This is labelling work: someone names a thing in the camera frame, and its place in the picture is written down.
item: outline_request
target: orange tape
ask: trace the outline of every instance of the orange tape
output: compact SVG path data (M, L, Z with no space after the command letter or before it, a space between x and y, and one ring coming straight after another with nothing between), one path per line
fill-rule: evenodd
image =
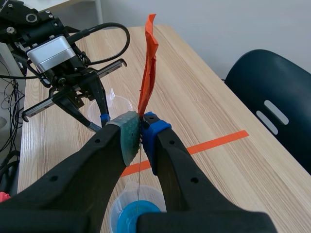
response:
M220 146L228 142L232 142L232 141L235 141L235 140L247 137L247 136L248 136L248 133L245 130L242 130L242 131L232 133L232 134L229 134L223 137L219 137L219 138L216 138L216 139L204 142L204 143L200 143L192 147L188 147L187 150L189 154L195 154L195 153L199 153L207 149L217 147L217 146ZM149 169L149 168L151 168L149 160L146 160L140 163L141 171ZM139 163L128 166L122 173L121 177L128 176L136 172L139 172Z
M151 168L149 160L145 160L140 163L141 171L149 169L149 168ZM128 176L136 172L139 172L139 163L128 166L122 173L121 177Z
M232 133L223 137L219 137L192 147L188 147L187 150L189 152L189 154L195 154L195 153L199 153L202 151L205 151L207 149L213 148L213 147L217 147L223 144L226 144L228 142L232 142L244 137L247 137L248 133L245 130L236 132L236 133Z

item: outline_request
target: wood grain surface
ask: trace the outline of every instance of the wood grain surface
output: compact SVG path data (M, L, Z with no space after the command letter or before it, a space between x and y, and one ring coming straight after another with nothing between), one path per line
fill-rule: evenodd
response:
M129 31L131 44L122 56L128 67L102 78L102 82L106 90L113 88L116 95L129 99L136 110L146 45L143 27ZM278 232L311 232L309 174L172 28L157 25L154 34L159 42L156 82L147 111L171 123L186 147L246 130L246 138L192 155L195 162L233 203L246 210L267 212ZM95 61L117 53L124 40L122 31L111 29L94 33L77 45ZM48 90L38 80L27 81L25 109L47 96ZM81 109L85 115L88 106L86 101ZM92 135L57 106L24 123L18 190L79 150ZM119 179L102 232L109 232L108 214L114 199L128 181L137 180L137 173ZM161 190L150 169L141 172L141 183Z

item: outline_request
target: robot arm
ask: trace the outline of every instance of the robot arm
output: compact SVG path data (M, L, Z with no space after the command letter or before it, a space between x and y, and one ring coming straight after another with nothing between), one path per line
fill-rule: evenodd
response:
M126 62L119 59L101 70L89 66L121 56L130 43L127 28L118 23L104 23L78 31L64 27L59 18L50 11L38 12L36 9L29 9L21 1L0 0L0 6L0 42L6 43L11 48L16 61L28 68L46 88L50 88L50 96L25 110L22 114L23 119L28 122L28 117L33 117L56 104L89 129L98 131L101 127L87 120L79 111L79 108L84 105L82 98L87 98L89 101L96 100L101 112L98 117L101 118L103 127L110 117L105 89L100 78L120 68L122 64L126 66ZM91 62L75 42L108 27L121 28L125 32L124 48L112 57Z

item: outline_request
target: red object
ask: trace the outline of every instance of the red object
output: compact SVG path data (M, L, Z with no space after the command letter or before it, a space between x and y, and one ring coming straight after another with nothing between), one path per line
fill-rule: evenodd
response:
M10 198L10 195L6 194L5 192L0 192L0 202L8 200L9 198Z
M138 114L140 118L142 118L145 113L156 79L156 50L159 44L153 35L153 22L155 16L155 14L150 14L145 25L147 54L138 102Z

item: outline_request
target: dark blue chair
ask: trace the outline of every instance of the dark blue chair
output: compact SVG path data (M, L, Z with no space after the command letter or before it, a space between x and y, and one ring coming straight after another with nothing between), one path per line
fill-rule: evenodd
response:
M311 174L311 74L267 50L243 55L225 84Z

